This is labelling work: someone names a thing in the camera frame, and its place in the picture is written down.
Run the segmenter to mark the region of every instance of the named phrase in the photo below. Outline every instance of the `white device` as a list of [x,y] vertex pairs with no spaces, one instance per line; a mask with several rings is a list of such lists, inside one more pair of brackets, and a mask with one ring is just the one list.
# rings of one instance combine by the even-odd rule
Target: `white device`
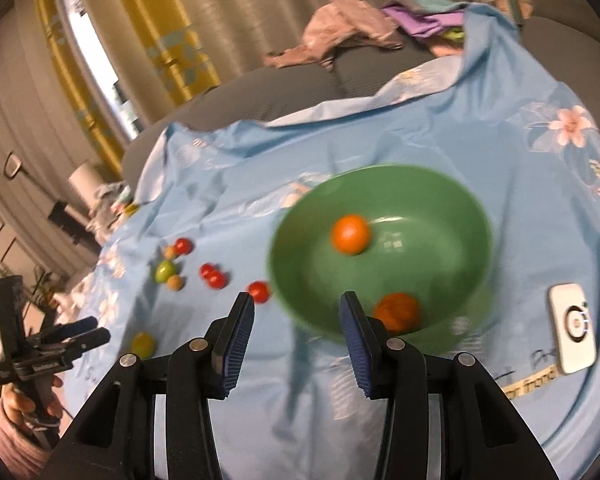
[[596,361],[596,338],[581,286],[576,283],[552,286],[549,303],[562,372],[573,374],[591,366]]

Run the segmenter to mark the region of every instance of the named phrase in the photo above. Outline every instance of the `white cylinder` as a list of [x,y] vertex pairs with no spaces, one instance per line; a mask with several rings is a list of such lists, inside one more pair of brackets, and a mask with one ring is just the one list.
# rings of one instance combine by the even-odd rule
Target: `white cylinder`
[[104,184],[102,177],[91,164],[85,162],[69,177],[69,182],[78,195],[84,200],[84,203],[91,209],[98,203],[96,192]]

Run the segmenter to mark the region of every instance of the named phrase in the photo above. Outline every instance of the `yellow curtain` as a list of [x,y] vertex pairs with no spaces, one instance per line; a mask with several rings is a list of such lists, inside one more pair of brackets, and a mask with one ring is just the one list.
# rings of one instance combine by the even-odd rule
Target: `yellow curtain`
[[219,84],[179,0],[121,0],[175,105]]
[[74,55],[64,36],[55,0],[35,0],[40,23],[53,66],[64,94],[68,98],[80,126],[104,164],[117,179],[122,179],[124,150],[91,96]]

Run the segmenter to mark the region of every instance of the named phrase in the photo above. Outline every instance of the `bowl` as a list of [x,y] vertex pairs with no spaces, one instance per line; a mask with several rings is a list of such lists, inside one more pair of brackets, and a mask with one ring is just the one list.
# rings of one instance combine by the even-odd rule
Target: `bowl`
[[[347,214],[363,216],[372,232],[356,256],[330,241]],[[401,337],[440,354],[490,312],[491,247],[487,215],[460,183],[420,166],[371,166],[323,182],[289,210],[269,250],[270,284],[297,323],[339,342],[343,292],[353,290],[368,316],[383,296],[411,294],[422,323]]]

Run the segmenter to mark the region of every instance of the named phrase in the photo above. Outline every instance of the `person's arm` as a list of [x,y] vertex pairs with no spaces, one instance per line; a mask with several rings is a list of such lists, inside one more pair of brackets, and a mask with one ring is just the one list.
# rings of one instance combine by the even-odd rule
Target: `person's arm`
[[[54,386],[62,386],[59,378]],[[23,394],[16,393],[12,384],[2,388],[0,397],[0,458],[16,480],[35,480],[44,468],[50,452],[34,444],[31,430],[24,424],[23,413],[32,412],[35,405]],[[62,417],[62,406],[57,398],[47,411]]]

